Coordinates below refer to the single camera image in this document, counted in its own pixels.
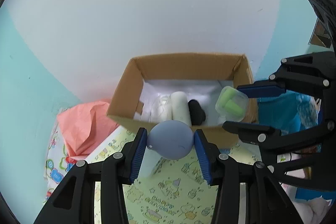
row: pink paper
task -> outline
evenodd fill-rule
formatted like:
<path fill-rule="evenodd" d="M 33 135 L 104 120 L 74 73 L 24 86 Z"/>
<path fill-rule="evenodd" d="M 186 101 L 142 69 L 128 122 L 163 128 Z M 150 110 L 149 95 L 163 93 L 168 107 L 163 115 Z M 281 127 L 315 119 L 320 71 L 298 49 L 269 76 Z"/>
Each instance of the pink paper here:
<path fill-rule="evenodd" d="M 119 126 L 106 116 L 109 105 L 104 101 L 85 103 L 57 115 L 70 157 L 90 154 Z"/>

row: blue ball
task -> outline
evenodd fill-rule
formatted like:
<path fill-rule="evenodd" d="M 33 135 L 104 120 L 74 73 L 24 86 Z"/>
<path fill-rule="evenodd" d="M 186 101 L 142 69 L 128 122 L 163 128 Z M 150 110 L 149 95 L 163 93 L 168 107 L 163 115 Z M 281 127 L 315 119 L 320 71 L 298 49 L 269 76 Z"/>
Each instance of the blue ball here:
<path fill-rule="evenodd" d="M 147 148 L 168 160 L 187 156 L 194 145 L 194 134 L 184 122 L 165 121 L 152 128 L 147 138 Z"/>

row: wall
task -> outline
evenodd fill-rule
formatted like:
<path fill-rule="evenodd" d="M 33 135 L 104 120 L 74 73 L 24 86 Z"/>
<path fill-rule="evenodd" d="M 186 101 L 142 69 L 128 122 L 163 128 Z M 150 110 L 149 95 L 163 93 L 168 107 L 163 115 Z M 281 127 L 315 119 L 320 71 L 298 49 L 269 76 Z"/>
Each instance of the wall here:
<path fill-rule="evenodd" d="M 264 77 L 282 56 L 305 50 L 314 18 L 306 0 L 6 0 L 0 190 L 10 208 L 22 224 L 33 222 L 46 192 L 44 156 L 58 109 L 110 98 L 131 57 L 244 52 Z M 300 39 L 294 50 L 289 34 Z"/>

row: teal wall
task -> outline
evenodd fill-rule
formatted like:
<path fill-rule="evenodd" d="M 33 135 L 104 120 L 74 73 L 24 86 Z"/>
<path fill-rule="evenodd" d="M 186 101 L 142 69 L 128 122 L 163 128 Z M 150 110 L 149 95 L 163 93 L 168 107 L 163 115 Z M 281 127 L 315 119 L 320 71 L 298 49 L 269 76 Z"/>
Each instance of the teal wall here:
<path fill-rule="evenodd" d="M 43 166 L 58 110 L 80 101 L 37 60 L 0 8 L 0 191 L 31 224 L 46 195 Z"/>
<path fill-rule="evenodd" d="M 282 58 L 304 54 L 315 23 L 316 15 L 308 0 L 280 0 L 274 33 L 255 80 L 268 78 Z"/>

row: brown box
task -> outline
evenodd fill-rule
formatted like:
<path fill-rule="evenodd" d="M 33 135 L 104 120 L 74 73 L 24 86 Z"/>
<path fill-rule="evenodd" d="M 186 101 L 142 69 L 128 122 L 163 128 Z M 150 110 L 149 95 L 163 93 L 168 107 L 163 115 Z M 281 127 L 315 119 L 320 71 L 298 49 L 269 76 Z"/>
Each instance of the brown box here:
<path fill-rule="evenodd" d="M 142 113 L 139 100 L 144 82 L 149 80 L 232 80 L 233 86 L 251 84 L 252 72 L 245 55 L 224 53 L 176 53 L 132 58 L 113 95 L 107 116 L 132 132 L 140 127 L 150 131 L 156 123 L 135 120 Z M 243 122 L 257 122 L 258 106 L 249 100 Z M 192 126 L 202 129 L 207 140 L 218 147 L 232 147 L 238 136 L 221 126 Z"/>

